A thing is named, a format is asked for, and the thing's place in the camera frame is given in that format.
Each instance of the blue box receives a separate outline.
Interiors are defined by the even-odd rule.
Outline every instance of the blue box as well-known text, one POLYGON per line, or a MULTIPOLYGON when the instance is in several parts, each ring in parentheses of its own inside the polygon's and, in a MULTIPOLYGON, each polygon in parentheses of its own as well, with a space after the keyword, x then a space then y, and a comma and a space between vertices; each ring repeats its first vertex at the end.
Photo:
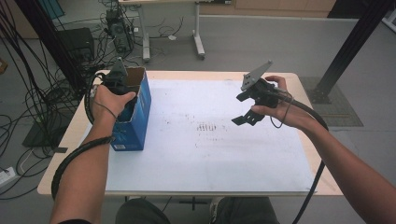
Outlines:
POLYGON ((113 128, 112 143, 116 151, 143 150, 149 122, 151 94, 144 67, 126 68, 127 86, 136 92, 136 97, 125 106, 113 128))

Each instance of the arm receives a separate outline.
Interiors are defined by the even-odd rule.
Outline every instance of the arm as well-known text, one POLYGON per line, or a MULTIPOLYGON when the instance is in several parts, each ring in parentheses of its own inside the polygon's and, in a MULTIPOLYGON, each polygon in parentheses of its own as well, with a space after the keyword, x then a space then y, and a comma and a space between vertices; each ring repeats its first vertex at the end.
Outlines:
MULTIPOLYGON (((96 103, 92 105, 94 122, 83 144, 110 136, 116 121, 111 113, 118 115, 125 104, 133 98, 133 92, 118 96, 105 86, 99 86, 94 98, 96 103)), ((94 147, 70 162, 62 176, 50 223, 75 218, 100 223, 106 187, 108 151, 109 144, 94 147)))
MULTIPOLYGON (((282 77, 268 77, 267 80, 276 81, 280 88, 286 89, 282 77)), ((281 103, 275 109, 254 105, 251 109, 282 120, 288 105, 281 103)), ((351 153, 302 109, 292 105, 285 124, 308 136, 346 199, 365 222, 396 223, 396 188, 388 180, 351 153)))

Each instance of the gray floor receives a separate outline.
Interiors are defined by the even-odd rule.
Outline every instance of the gray floor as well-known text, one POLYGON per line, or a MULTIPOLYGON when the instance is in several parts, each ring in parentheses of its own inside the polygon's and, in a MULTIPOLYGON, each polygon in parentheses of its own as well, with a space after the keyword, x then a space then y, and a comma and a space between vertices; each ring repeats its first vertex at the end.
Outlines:
MULTIPOLYGON (((155 55, 148 70, 249 71, 268 59, 274 61, 271 72, 292 72, 300 77, 321 77, 344 43, 356 21, 300 20, 254 17, 202 17, 201 36, 206 57, 196 56, 191 27, 185 20, 177 40, 153 39, 155 55)), ((36 41, 29 43, 39 52, 36 41)), ((4 45, 1 57, 10 62, 4 45)), ((337 85, 355 109, 363 127, 331 128, 332 133, 363 160, 372 165, 392 184, 396 184, 396 34, 379 24, 359 54, 345 71, 337 85)), ((11 64, 0 76, 0 114, 12 118, 24 111, 26 89, 11 64)), ((21 142, 30 130, 32 121, 22 120, 17 126, 1 158, 0 166, 15 166, 27 149, 21 142)), ((33 164, 33 159, 24 165, 33 164)), ((19 185, 0 198, 10 197, 38 184, 40 176, 24 178, 19 185)), ((167 198, 149 198, 164 208, 167 198)), ((165 214, 172 223, 207 223, 208 205, 179 204, 174 198, 165 214)), ((303 198, 272 197, 281 223, 291 223, 303 198)), ((106 198, 103 223, 113 223, 123 198, 106 198)), ((52 199, 33 192, 14 200, 0 201, 1 223, 46 223, 52 199)), ((301 223, 363 223, 344 197, 314 197, 301 223)))

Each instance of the electrical outlet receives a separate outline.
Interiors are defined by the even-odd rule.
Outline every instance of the electrical outlet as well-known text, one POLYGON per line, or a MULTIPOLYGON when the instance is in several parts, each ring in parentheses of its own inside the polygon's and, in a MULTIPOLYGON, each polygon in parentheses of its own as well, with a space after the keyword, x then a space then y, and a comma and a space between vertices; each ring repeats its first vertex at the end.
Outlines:
POLYGON ((9 182, 13 181, 14 179, 18 178, 15 174, 14 168, 9 167, 6 171, 2 171, 0 173, 0 188, 8 184, 9 182))

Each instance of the black pole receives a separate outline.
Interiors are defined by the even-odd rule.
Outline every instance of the black pole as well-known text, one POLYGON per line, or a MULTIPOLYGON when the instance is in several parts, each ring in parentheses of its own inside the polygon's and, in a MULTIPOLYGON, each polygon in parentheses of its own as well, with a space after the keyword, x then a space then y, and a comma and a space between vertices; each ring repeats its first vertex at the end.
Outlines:
POLYGON ((55 26, 50 17, 44 11, 38 0, 15 0, 15 2, 35 29, 38 37, 49 51, 49 54, 64 73, 64 76, 78 95, 78 98, 81 99, 87 84, 78 71, 77 65, 71 59, 60 38, 57 36, 55 26))
POLYGON ((361 47, 387 14, 393 0, 373 0, 367 7, 341 49, 333 59, 323 78, 314 90, 308 91, 312 103, 329 103, 328 95, 337 80, 343 75, 361 47))

